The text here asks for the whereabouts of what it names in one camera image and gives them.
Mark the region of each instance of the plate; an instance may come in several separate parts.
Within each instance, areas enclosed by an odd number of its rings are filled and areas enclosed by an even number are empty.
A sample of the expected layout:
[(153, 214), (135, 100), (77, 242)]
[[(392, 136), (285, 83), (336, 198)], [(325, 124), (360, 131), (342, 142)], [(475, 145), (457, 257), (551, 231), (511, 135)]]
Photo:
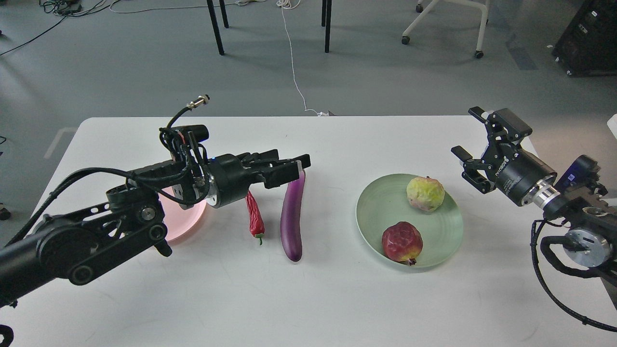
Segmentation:
[[(414, 177), (417, 176), (395, 173), (371, 182), (358, 198), (355, 217), (364, 240), (388, 261), (408, 268), (431, 267), (444, 262), (460, 246), (463, 217), (447, 191), (444, 203), (433, 212), (412, 207), (407, 201), (406, 188)], [(424, 244), (417, 263), (412, 266), (390, 260), (381, 246), (383, 232), (401, 221), (413, 224)]]
[[(173, 195), (171, 187), (163, 188), (163, 191)], [(169, 200), (168, 198), (159, 194), (159, 200), (163, 205), (163, 211), (165, 211), (165, 217), (163, 223), (167, 226), (167, 236), (165, 240), (173, 241), (183, 235), (189, 235), (199, 229), (199, 223), (205, 218), (208, 210), (207, 202), (201, 201), (199, 204), (194, 205), (188, 210), (183, 210), (180, 204)]]

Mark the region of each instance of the pink plate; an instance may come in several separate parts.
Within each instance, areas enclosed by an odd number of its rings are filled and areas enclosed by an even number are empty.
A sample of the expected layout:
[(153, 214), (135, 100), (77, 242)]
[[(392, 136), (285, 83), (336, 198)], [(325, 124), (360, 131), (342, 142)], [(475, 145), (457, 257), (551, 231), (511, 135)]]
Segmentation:
[[(173, 195), (173, 190), (171, 187), (164, 188), (163, 190), (166, 193)], [(209, 210), (209, 208), (207, 208), (208, 204), (205, 200), (188, 210), (183, 210), (178, 203), (175, 203), (162, 195), (159, 195), (159, 198), (161, 204), (163, 205), (163, 210), (165, 211), (163, 223), (167, 226), (167, 236), (165, 239), (168, 242), (176, 240), (183, 235), (190, 235), (198, 230), (200, 224), (202, 224), (199, 222), (205, 218), (205, 215), (207, 214), (206, 212)]]

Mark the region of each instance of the red chili pepper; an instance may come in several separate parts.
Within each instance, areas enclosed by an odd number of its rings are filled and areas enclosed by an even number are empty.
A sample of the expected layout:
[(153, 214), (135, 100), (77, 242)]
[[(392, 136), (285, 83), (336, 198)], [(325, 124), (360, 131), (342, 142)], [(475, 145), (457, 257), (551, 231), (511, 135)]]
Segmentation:
[(253, 194), (251, 194), (250, 190), (244, 199), (246, 200), (246, 207), (249, 210), (249, 218), (251, 220), (249, 230), (251, 231), (251, 235), (253, 235), (253, 237), (259, 239), (259, 245), (261, 245), (263, 243), (262, 237), (266, 229), (263, 225), (262, 215), (259, 213), (259, 207), (257, 207), (257, 201), (253, 198)]

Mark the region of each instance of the caster wheel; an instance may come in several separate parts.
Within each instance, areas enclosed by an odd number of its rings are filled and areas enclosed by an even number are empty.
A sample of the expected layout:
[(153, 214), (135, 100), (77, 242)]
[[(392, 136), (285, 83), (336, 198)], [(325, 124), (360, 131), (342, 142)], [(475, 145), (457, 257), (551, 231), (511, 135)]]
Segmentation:
[(0, 220), (7, 220), (10, 218), (10, 212), (6, 208), (0, 209)]

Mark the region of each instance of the pepper stem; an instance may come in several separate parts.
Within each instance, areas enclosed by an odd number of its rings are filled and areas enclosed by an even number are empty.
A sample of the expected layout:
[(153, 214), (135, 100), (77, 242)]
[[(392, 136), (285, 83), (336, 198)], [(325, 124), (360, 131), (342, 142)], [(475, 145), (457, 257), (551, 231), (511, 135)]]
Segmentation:
[(263, 245), (262, 237), (263, 237), (263, 233), (259, 233), (259, 234), (255, 235), (255, 238), (259, 239), (259, 245), (260, 246)]

